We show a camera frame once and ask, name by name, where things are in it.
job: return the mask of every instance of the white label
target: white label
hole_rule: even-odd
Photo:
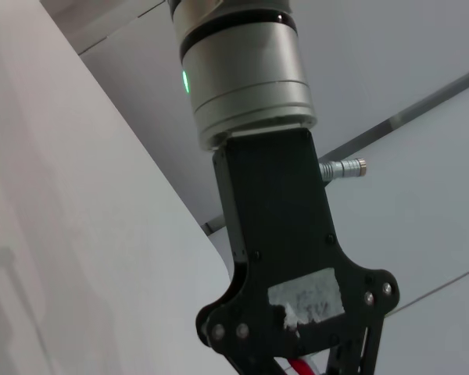
[[[319,323],[344,313],[341,292],[333,268],[325,268],[274,285],[267,290],[269,303],[285,307],[285,328]]]

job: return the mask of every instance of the black ring band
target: black ring band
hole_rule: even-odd
[[[262,22],[283,23],[297,32],[297,26],[295,25],[293,18],[291,18],[287,13],[283,13],[278,10],[255,9],[235,12],[204,23],[189,33],[182,41],[179,49],[181,61],[193,45],[212,34],[226,30],[230,27],[244,25],[247,23]]]

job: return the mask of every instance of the silver cylindrical joint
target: silver cylindrical joint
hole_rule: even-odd
[[[233,133],[316,123],[287,3],[205,0],[197,8],[183,0],[175,8],[202,148],[215,149]]]
[[[362,177],[367,173],[367,163],[364,159],[321,162],[320,172],[323,181],[332,181],[336,178]]]

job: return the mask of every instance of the screw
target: screw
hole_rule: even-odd
[[[327,242],[329,245],[333,245],[335,243],[335,236],[332,233],[327,234],[325,242]]]
[[[382,291],[384,292],[385,295],[391,295],[392,293],[392,287],[390,283],[384,283],[382,285]]]
[[[224,337],[224,334],[226,334],[226,330],[224,329],[224,326],[222,324],[216,324],[212,328],[212,338],[215,341],[222,340]]]
[[[249,336],[249,326],[245,323],[240,323],[236,327],[236,335],[241,339],[246,339]]]
[[[371,294],[369,291],[365,293],[365,303],[369,306],[374,304],[374,295]]]

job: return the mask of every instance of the metal pin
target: metal pin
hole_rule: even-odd
[[[374,295],[371,294],[369,291],[365,293],[365,303],[369,306],[374,304]]]
[[[341,162],[321,162],[321,178],[328,182],[337,178],[362,177],[367,173],[364,159],[342,160]]]
[[[215,341],[222,340],[224,335],[226,334],[226,330],[224,329],[224,326],[222,324],[216,324],[212,328],[212,338]]]
[[[246,339],[249,336],[249,326],[245,323],[240,323],[236,327],[236,335],[241,339]]]
[[[390,283],[384,283],[384,285],[382,285],[382,292],[385,295],[391,295],[391,293],[392,293],[391,284]]]

